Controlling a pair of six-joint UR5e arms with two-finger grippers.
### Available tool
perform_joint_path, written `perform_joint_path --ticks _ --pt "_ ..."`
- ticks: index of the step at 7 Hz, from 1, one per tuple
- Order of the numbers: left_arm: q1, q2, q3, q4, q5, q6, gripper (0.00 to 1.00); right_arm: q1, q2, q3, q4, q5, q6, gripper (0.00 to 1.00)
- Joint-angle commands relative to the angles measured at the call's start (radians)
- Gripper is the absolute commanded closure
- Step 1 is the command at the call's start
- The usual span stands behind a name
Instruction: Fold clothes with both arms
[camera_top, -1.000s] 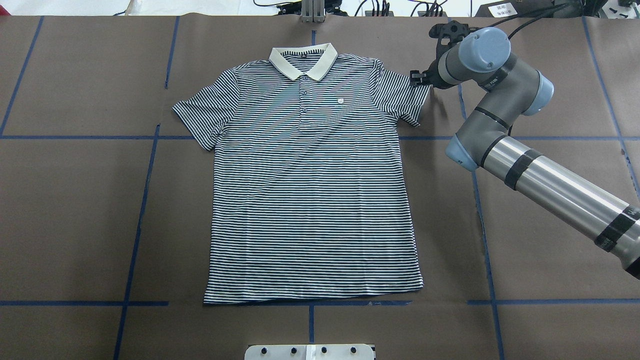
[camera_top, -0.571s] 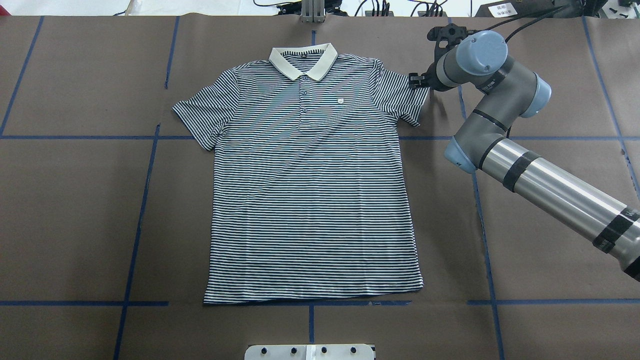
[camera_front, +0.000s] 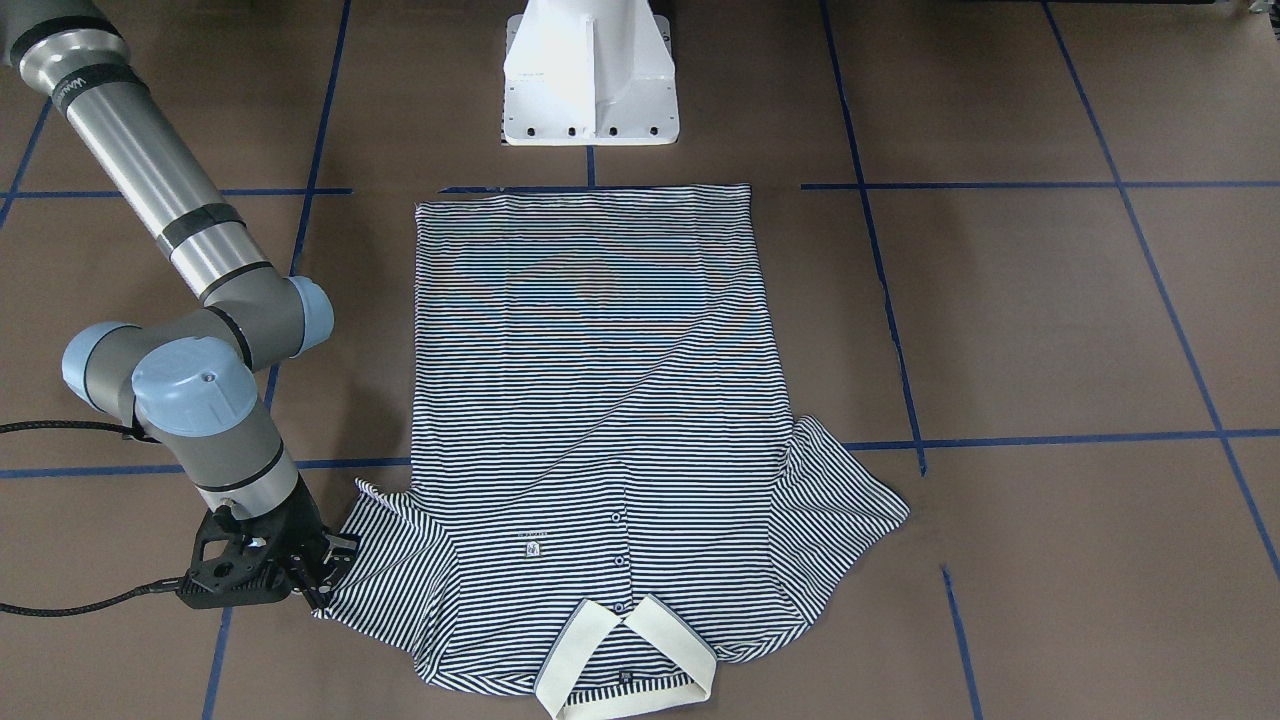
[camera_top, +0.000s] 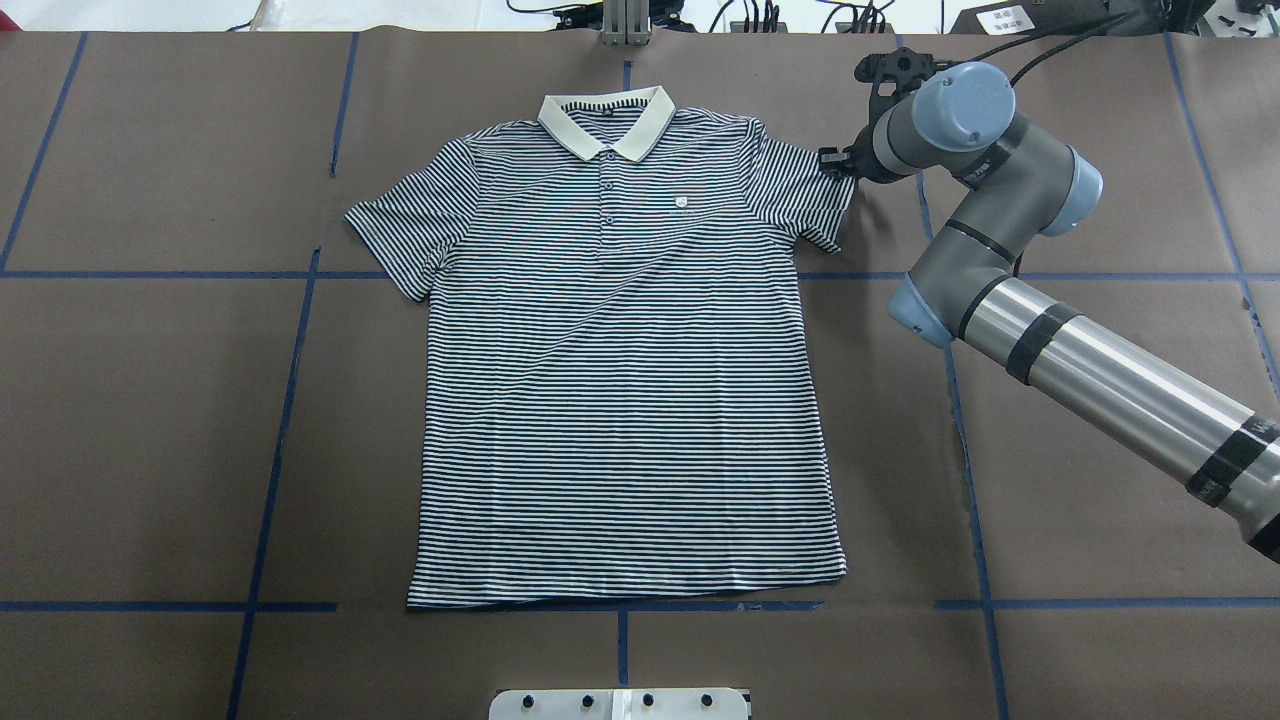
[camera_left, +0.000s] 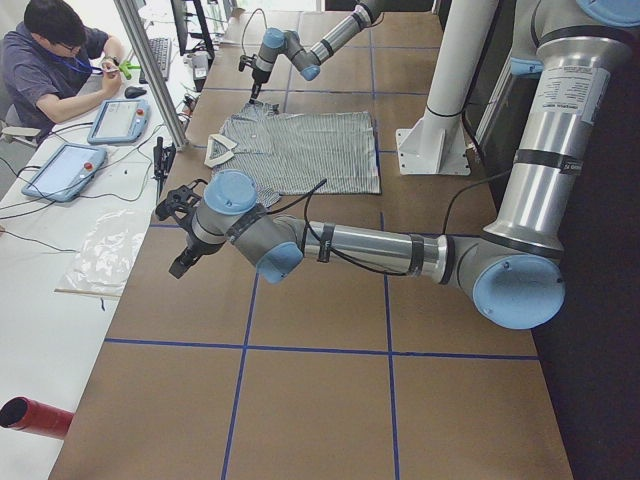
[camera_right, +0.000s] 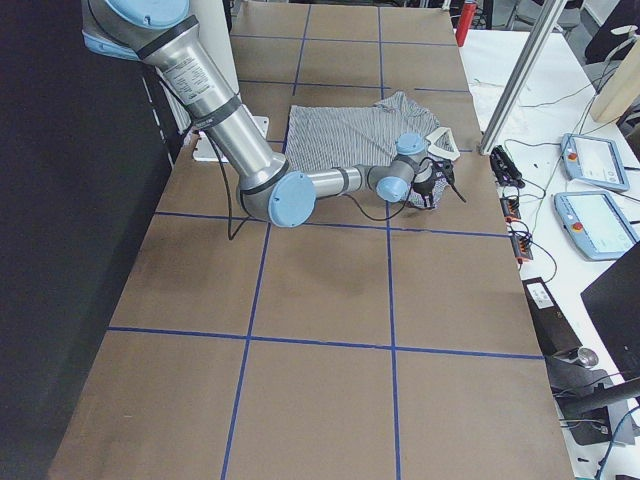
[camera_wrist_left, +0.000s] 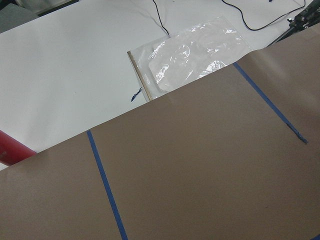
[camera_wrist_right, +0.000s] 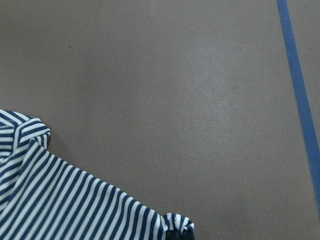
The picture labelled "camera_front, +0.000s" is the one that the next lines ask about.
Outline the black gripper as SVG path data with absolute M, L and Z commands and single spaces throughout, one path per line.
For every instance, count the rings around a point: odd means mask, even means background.
M 325 610 L 360 550 L 361 537 L 326 527 L 310 495 L 244 520 L 218 509 L 200 524 L 177 596 L 191 609 L 228 609 L 298 594 L 312 611 Z

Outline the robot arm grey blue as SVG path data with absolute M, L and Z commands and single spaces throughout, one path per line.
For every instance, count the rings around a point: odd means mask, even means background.
M 122 598 L 227 609 L 298 594 L 326 609 L 360 539 L 326 527 L 256 375 L 332 336 L 329 297 L 265 258 L 93 3 L 5 1 L 3 64 L 69 123 L 200 302 L 161 325 L 88 327 L 63 354 L 76 396 L 168 448 L 207 507 L 188 569 Z

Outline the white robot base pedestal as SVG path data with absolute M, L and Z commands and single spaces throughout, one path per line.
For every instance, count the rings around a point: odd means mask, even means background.
M 506 23 L 509 146 L 664 146 L 681 119 L 671 1 L 529 1 Z

